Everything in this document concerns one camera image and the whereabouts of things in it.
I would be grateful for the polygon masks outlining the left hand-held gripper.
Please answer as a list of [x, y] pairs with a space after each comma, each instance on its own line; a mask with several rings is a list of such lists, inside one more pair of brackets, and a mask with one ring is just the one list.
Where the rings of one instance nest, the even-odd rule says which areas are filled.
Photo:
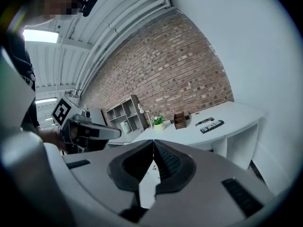
[[[118, 139], [122, 135], [120, 129], [91, 123], [90, 112], [81, 109], [66, 97], [58, 100], [51, 116], [58, 126], [68, 154], [103, 150], [109, 140]], [[81, 123], [84, 136], [80, 135], [78, 129]]]

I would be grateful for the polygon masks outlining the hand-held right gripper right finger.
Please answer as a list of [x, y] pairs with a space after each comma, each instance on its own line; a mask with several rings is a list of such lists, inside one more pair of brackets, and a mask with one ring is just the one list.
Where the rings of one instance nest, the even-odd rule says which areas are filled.
[[197, 148], [169, 142], [174, 149], [188, 154], [196, 163], [191, 181], [179, 192], [160, 194], [146, 213], [150, 227], [227, 227], [246, 217], [222, 181], [235, 178], [263, 205], [274, 198], [257, 177], [226, 158]]

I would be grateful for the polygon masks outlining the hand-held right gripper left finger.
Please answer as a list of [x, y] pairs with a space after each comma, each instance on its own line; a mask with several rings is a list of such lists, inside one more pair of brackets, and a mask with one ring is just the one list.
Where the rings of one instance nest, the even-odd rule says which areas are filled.
[[153, 140], [64, 156], [62, 192], [75, 216], [154, 213]]

